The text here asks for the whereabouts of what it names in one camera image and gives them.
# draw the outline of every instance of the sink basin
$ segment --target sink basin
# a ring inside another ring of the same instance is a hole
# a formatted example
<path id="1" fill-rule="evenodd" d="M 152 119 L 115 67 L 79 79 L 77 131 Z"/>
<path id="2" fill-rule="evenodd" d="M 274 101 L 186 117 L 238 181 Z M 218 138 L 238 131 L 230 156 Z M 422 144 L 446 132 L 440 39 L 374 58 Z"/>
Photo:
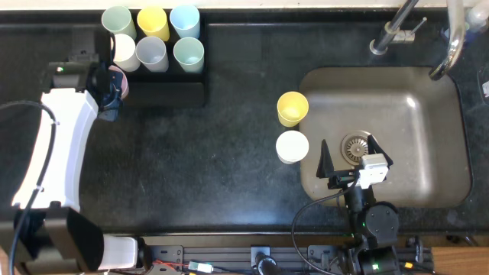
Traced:
<path id="1" fill-rule="evenodd" d="M 453 81 L 428 77 L 429 68 L 322 68 L 308 73 L 300 92 L 309 113 L 300 131 L 309 153 L 300 163 L 312 199 L 338 192 L 316 178 L 321 141 L 335 170 L 347 170 L 366 153 L 370 133 L 392 158 L 387 180 L 374 185 L 377 201 L 399 207 L 450 207 L 471 189 L 458 92 Z M 335 200 L 327 202 L 334 205 Z"/>

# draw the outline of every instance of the sink drain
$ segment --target sink drain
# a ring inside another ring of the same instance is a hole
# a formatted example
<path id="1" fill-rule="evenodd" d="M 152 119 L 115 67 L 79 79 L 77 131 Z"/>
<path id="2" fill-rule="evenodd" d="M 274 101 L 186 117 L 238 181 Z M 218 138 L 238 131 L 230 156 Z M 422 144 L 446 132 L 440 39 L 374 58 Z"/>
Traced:
<path id="1" fill-rule="evenodd" d="M 366 131 L 355 131 L 343 138 L 342 155 L 351 165 L 360 164 L 361 157 L 368 154 L 369 135 Z"/>

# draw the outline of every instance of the faucet handle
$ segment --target faucet handle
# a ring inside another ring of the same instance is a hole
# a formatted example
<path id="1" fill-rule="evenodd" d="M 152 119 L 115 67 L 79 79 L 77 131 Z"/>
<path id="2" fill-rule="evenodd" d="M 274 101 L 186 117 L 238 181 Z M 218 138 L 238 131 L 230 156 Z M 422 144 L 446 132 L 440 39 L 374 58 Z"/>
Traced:
<path id="1" fill-rule="evenodd" d="M 394 36 L 394 39 L 392 40 L 392 43 L 395 44 L 408 44 L 414 42 L 414 37 L 416 31 L 425 24 L 425 22 L 428 20 L 428 18 L 424 17 L 421 22 L 415 26 L 415 28 L 412 31 L 398 31 L 396 36 Z"/>

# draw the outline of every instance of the black countertop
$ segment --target black countertop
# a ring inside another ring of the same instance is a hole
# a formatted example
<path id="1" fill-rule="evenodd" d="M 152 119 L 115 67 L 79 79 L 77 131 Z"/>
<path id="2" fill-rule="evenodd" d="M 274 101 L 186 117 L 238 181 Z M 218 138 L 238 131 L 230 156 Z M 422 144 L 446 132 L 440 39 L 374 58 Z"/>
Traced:
<path id="1" fill-rule="evenodd" d="M 97 23 L 100 12 L 7 13 L 0 20 L 0 102 L 39 99 L 41 73 L 70 51 L 73 22 Z M 282 164 L 275 141 L 281 94 L 322 66 L 433 66 L 446 44 L 445 12 L 418 11 L 428 22 L 414 44 L 382 57 L 368 44 L 393 11 L 206 11 L 208 100 L 203 108 L 124 108 L 96 121 L 89 136 L 79 195 L 81 213 L 107 232 L 288 231 L 310 198 L 300 165 Z M 473 174 L 469 197 L 450 209 L 400 209 L 401 233 L 489 231 L 489 105 L 478 71 L 489 66 L 489 34 L 479 37 L 450 75 L 459 87 Z M 39 112 L 0 117 L 0 207 L 9 207 L 34 146 Z M 333 207 L 312 207 L 300 231 L 342 234 Z"/>

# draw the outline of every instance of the wooden floor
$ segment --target wooden floor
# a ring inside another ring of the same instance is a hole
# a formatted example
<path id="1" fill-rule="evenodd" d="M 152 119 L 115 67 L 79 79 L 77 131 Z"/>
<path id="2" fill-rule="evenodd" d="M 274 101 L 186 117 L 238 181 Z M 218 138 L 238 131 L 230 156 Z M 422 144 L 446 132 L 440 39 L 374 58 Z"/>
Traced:
<path id="1" fill-rule="evenodd" d="M 436 272 L 453 275 L 489 275 L 489 247 L 434 247 Z M 0 249 L 2 272 L 7 275 L 7 255 Z"/>

